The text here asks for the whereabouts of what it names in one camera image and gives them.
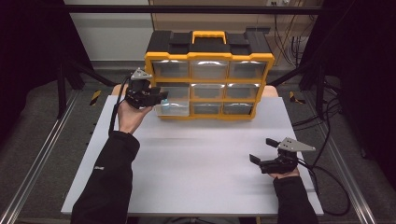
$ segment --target person's hand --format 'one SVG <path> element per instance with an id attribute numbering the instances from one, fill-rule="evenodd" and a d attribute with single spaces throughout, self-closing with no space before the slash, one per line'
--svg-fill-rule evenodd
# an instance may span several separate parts
<path id="1" fill-rule="evenodd" d="M 272 178 L 281 179 L 281 178 L 290 177 L 290 176 L 299 176 L 300 172 L 298 171 L 298 169 L 296 167 L 293 171 L 285 173 L 285 174 L 268 174 L 268 175 L 270 175 Z"/>
<path id="2" fill-rule="evenodd" d="M 121 102 L 118 111 L 119 131 L 133 134 L 151 109 L 152 106 L 136 109 L 125 101 Z"/>

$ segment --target metal frame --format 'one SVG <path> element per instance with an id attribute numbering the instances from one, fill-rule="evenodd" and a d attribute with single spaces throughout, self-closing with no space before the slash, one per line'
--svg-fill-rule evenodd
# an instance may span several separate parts
<path id="1" fill-rule="evenodd" d="M 183 14 L 277 14 L 322 15 L 339 10 L 322 7 L 221 7 L 221 6 L 139 6 L 139 5 L 44 5 L 44 9 L 70 13 L 183 13 Z"/>

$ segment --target clear plastic drawer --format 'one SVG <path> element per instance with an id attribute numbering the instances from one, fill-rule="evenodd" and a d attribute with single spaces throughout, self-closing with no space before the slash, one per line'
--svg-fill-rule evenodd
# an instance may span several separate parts
<path id="1" fill-rule="evenodd" d="M 224 103 L 223 114 L 225 115 L 250 115 L 253 104 L 247 103 Z"/>
<path id="2" fill-rule="evenodd" d="M 216 115 L 220 109 L 221 103 L 192 103 L 192 113 L 196 115 Z"/>
<path id="3" fill-rule="evenodd" d="M 226 98 L 232 99 L 255 99 L 260 84 L 228 84 Z"/>
<path id="4" fill-rule="evenodd" d="M 191 96 L 196 99 L 222 99 L 224 84 L 191 84 Z"/>
<path id="5" fill-rule="evenodd" d="M 173 78 L 188 78 L 189 77 L 189 62 L 179 60 L 161 60 L 153 61 L 152 66 L 156 78 L 159 77 L 173 77 Z"/>
<path id="6" fill-rule="evenodd" d="M 262 78 L 266 62 L 230 62 L 229 78 Z"/>
<path id="7" fill-rule="evenodd" d="M 197 79 L 224 79 L 227 61 L 191 61 L 191 77 Z"/>
<path id="8" fill-rule="evenodd" d="M 157 82 L 157 87 L 161 91 L 168 91 L 168 101 L 189 101 L 190 84 L 178 82 Z"/>
<path id="9" fill-rule="evenodd" d="M 188 116 L 190 114 L 189 102 L 169 102 L 161 101 L 160 105 L 155 105 L 158 116 Z"/>

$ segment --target person's arm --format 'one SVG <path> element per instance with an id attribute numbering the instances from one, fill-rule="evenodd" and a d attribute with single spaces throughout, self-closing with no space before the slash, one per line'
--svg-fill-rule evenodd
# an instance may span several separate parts
<path id="1" fill-rule="evenodd" d="M 139 150 L 139 142 L 132 133 L 151 110 L 134 109 L 126 102 L 119 108 L 119 132 L 107 139 L 92 174 L 73 206 L 73 224 L 124 224 L 132 192 L 131 163 Z"/>
<path id="2" fill-rule="evenodd" d="M 308 200 L 297 168 L 288 174 L 270 174 L 278 198 L 278 224 L 316 224 L 318 217 Z"/>

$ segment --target white wall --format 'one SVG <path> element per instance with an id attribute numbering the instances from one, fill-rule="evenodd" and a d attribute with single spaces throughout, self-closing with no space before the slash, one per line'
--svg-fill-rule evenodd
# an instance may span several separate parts
<path id="1" fill-rule="evenodd" d="M 148 0 L 64 0 L 67 5 L 148 5 Z M 71 13 L 91 61 L 143 61 L 150 14 Z"/>

